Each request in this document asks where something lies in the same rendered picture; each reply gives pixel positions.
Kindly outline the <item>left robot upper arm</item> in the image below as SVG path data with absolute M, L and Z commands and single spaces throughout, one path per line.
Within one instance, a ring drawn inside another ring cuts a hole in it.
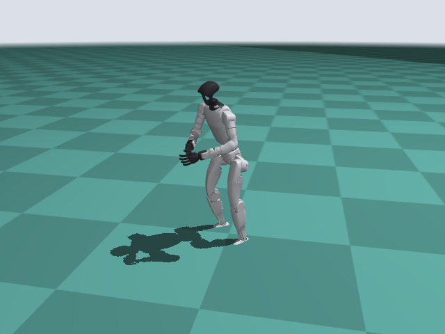
M 226 132 L 229 137 L 229 141 L 233 141 L 235 143 L 234 151 L 238 147 L 238 140 L 236 135 L 236 116 L 231 111 L 223 111 L 222 112 L 222 122 L 225 124 Z

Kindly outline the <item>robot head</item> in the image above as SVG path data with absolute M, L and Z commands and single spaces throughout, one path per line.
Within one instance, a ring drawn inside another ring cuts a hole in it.
M 224 106 L 223 103 L 219 102 L 216 98 L 213 98 L 213 94 L 219 90 L 219 85 L 214 81 L 207 81 L 200 86 L 198 92 L 202 94 L 202 98 L 206 105 L 209 106 L 211 111 L 215 111 L 219 109 L 220 106 Z M 206 99 L 207 96 L 209 100 Z M 219 106 L 218 108 L 214 108 L 214 106 Z

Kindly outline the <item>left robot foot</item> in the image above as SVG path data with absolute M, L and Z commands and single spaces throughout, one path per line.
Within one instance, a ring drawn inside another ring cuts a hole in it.
M 247 238 L 247 237 L 246 237 Z M 248 240 L 249 238 L 247 238 L 247 240 Z M 241 243 L 243 243 L 244 241 L 242 241 L 241 239 L 237 239 L 235 242 L 234 242 L 234 245 L 237 245 L 237 244 L 241 244 Z

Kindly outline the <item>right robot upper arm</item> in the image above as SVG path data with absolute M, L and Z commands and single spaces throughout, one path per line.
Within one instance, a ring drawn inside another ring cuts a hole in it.
M 197 117 L 195 119 L 195 126 L 193 131 L 198 133 L 198 137 L 200 137 L 202 130 L 201 127 L 205 121 L 205 116 L 204 116 L 204 107 L 206 106 L 205 103 L 201 103 L 198 106 L 198 112 L 197 112 Z

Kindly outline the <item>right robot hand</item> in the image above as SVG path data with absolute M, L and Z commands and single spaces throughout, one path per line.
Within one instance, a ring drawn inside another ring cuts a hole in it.
M 191 150 L 193 150 L 194 149 L 194 146 L 193 146 L 193 140 L 189 140 L 188 142 L 187 142 L 187 144 L 186 144 L 186 147 L 185 147 L 185 151 L 186 151 L 186 155 L 187 155 L 187 157 L 188 158 L 193 158 L 193 157 L 190 157 L 192 154 L 190 154 L 189 152 L 191 152 Z M 189 159 L 189 160 L 194 160 L 194 159 Z

